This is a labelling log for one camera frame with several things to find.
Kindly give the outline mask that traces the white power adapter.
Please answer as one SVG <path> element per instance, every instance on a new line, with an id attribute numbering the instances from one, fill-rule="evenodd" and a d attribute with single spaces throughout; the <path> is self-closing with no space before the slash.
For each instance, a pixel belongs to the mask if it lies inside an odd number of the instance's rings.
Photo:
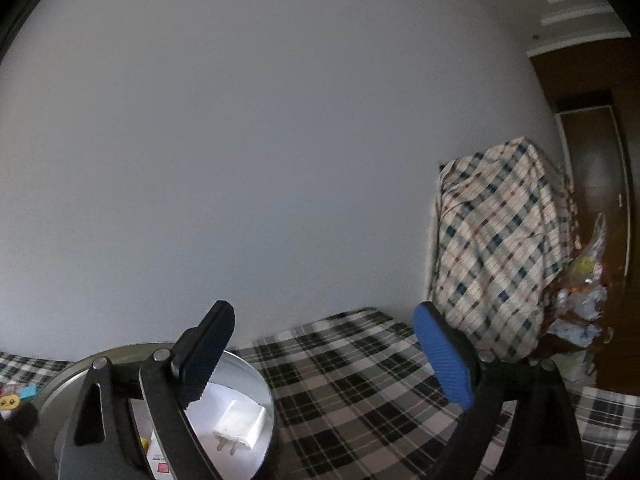
<path id="1" fill-rule="evenodd" d="M 253 401 L 232 400 L 220 416 L 213 433 L 218 439 L 217 450 L 231 446 L 230 454 L 240 446 L 252 450 L 265 426 L 266 409 Z"/>

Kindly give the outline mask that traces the yellow sad face block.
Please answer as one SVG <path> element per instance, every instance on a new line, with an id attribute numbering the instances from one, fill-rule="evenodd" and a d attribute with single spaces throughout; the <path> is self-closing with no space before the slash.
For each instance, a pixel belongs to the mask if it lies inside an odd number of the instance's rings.
<path id="1" fill-rule="evenodd" d="M 21 406 L 21 398 L 18 394 L 5 394 L 0 396 L 0 412 L 12 412 Z"/>

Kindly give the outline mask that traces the black white plaid tablecloth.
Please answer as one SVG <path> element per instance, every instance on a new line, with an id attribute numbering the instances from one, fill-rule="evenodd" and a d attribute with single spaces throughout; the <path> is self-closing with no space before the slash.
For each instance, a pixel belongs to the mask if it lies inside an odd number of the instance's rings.
<path id="1" fill-rule="evenodd" d="M 411 327 L 372 308 L 230 351 L 272 391 L 285 479 L 423 479 L 461 415 Z M 68 364 L 1 351 L 1 385 L 43 387 Z M 568 388 L 587 478 L 605 479 L 639 431 L 639 397 Z"/>

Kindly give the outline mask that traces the dark wooden door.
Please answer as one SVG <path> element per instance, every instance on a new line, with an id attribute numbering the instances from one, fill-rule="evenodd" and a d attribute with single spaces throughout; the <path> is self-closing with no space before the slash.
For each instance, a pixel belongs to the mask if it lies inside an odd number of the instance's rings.
<path id="1" fill-rule="evenodd" d="M 592 237 L 598 217 L 606 221 L 602 280 L 608 289 L 604 329 L 594 358 L 600 389 L 639 393 L 637 317 L 630 303 L 634 193 L 622 126 L 606 91 L 564 96 L 555 119 L 577 205 L 579 235 Z"/>

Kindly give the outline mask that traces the teal toy block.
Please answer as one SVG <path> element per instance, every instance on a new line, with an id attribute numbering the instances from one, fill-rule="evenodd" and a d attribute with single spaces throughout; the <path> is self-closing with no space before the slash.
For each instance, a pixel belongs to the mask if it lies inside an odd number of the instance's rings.
<path id="1" fill-rule="evenodd" d="M 21 401 L 28 402 L 29 400 L 32 400 L 37 393 L 38 387 L 36 385 L 26 385 L 20 389 L 20 391 L 18 392 L 18 396 L 20 397 Z"/>

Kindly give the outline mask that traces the white box red stamp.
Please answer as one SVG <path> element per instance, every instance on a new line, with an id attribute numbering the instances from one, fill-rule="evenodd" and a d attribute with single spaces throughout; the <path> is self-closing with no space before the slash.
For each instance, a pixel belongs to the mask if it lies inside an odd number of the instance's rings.
<path id="1" fill-rule="evenodd" d="M 174 478 L 168 465 L 168 461 L 160 448 L 160 441 L 157 440 L 154 432 L 152 432 L 149 438 L 146 458 L 148 459 L 148 463 L 155 480 L 172 480 Z"/>

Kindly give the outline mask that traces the plaid cloth covered chair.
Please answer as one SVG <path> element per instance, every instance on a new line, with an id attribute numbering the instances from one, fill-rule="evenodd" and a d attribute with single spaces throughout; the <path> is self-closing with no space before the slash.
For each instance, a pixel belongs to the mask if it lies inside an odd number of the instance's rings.
<path id="1" fill-rule="evenodd" d="M 478 350 L 537 347 L 546 293 L 574 250 L 563 171 L 527 138 L 447 162 L 435 198 L 431 302 Z"/>

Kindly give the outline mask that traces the clear plastic bag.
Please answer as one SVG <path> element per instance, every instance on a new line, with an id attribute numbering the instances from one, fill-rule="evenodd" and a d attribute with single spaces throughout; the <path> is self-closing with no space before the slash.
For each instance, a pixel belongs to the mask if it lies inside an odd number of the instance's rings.
<path id="1" fill-rule="evenodd" d="M 566 269 L 555 296 L 548 333 L 574 347 L 589 349 L 602 334 L 608 290 L 603 284 L 606 218 L 599 212 L 591 240 Z"/>

